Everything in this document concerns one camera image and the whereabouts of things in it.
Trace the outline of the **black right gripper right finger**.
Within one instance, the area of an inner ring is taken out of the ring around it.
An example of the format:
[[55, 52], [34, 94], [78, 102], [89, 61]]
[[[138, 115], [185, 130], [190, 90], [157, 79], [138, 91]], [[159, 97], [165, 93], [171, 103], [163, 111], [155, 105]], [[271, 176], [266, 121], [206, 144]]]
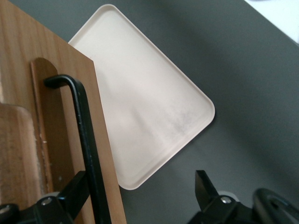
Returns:
[[217, 192], [204, 170], [195, 173], [195, 195], [200, 211], [190, 224], [255, 224], [252, 209]]

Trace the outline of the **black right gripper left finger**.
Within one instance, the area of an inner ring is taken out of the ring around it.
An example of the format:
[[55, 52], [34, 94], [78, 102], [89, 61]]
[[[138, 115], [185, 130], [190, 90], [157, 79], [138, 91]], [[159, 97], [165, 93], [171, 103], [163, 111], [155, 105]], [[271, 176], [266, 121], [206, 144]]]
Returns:
[[90, 193], [85, 171], [78, 172], [57, 196], [45, 196], [19, 210], [13, 203], [0, 206], [2, 224], [73, 224]]

